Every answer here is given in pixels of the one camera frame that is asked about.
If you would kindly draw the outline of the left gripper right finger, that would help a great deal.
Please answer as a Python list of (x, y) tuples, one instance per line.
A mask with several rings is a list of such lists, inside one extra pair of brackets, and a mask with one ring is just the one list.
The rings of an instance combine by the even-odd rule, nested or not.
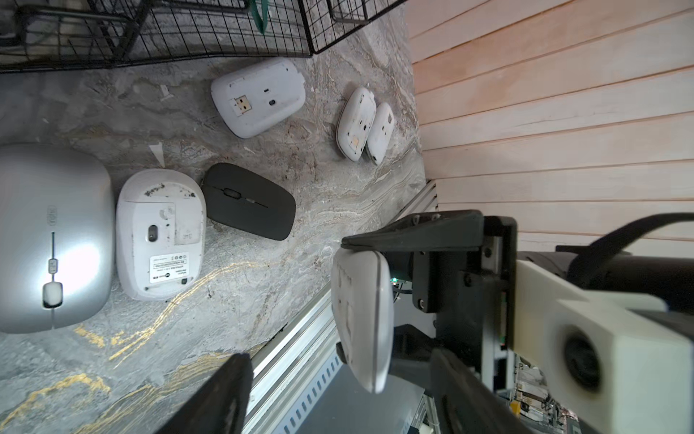
[(530, 432), (452, 352), (444, 348), (433, 351), (430, 376), (441, 432)]

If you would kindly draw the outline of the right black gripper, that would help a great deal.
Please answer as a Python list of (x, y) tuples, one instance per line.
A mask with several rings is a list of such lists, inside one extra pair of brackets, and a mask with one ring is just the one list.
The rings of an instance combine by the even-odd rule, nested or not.
[[(413, 252), (413, 303), (436, 315), (437, 340), (473, 370), (484, 386), (513, 383), (512, 328), (517, 222), (476, 210), (412, 213), (377, 231), (344, 237), (351, 251)], [(413, 325), (373, 327), (336, 345), (357, 380), (430, 380), (436, 347)]]

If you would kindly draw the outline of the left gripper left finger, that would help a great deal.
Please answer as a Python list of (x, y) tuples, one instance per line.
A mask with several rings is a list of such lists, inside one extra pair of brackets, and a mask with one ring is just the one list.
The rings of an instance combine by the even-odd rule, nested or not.
[(253, 382), (249, 354), (234, 354), (157, 434), (242, 433)]

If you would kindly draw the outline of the white mouse with label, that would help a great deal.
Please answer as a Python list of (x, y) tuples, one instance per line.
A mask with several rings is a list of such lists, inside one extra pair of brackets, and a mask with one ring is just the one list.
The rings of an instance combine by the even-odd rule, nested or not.
[(204, 194), (188, 175), (147, 169), (132, 175), (117, 201), (117, 274), (135, 300), (162, 301), (200, 277), (207, 224)]

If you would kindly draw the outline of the small white mouse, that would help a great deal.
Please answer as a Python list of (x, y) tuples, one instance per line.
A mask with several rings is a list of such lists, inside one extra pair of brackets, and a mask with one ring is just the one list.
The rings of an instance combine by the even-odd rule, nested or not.
[(352, 162), (357, 162), (363, 154), (376, 110), (374, 94), (364, 87), (358, 87), (344, 106), (336, 130), (336, 143)]

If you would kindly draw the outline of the black mouse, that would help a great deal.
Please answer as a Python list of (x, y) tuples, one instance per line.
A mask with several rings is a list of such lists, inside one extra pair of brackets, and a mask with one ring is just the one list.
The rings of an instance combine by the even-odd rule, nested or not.
[(275, 241), (285, 240), (296, 217), (296, 200), (286, 189), (240, 166), (219, 163), (202, 179), (211, 220)]

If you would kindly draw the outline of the silver computer mouse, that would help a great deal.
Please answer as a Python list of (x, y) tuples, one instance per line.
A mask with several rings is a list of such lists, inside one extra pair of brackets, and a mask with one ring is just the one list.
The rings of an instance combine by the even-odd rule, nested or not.
[(95, 157), (1, 149), (1, 330), (29, 334), (97, 314), (115, 265), (115, 200)]

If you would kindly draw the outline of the white mouse with usb dongle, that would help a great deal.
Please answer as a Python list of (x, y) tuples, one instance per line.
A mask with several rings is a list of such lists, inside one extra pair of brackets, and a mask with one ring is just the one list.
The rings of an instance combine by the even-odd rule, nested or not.
[(305, 95), (305, 77), (281, 57), (228, 73), (211, 84), (222, 120), (241, 139), (255, 137), (298, 112)]

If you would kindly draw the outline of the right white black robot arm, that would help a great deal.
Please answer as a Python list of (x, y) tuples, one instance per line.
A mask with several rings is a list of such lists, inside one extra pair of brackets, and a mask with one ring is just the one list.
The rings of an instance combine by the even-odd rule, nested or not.
[(490, 390), (507, 389), (522, 301), (518, 260), (580, 289), (655, 296), (676, 315), (691, 315), (692, 260), (634, 256), (627, 247), (692, 219), (655, 214), (587, 246), (552, 252), (518, 251), (517, 222), (477, 210), (412, 213), (345, 237), (331, 273), (336, 352), (369, 392), (381, 392), (391, 375), (429, 389), (438, 348)]

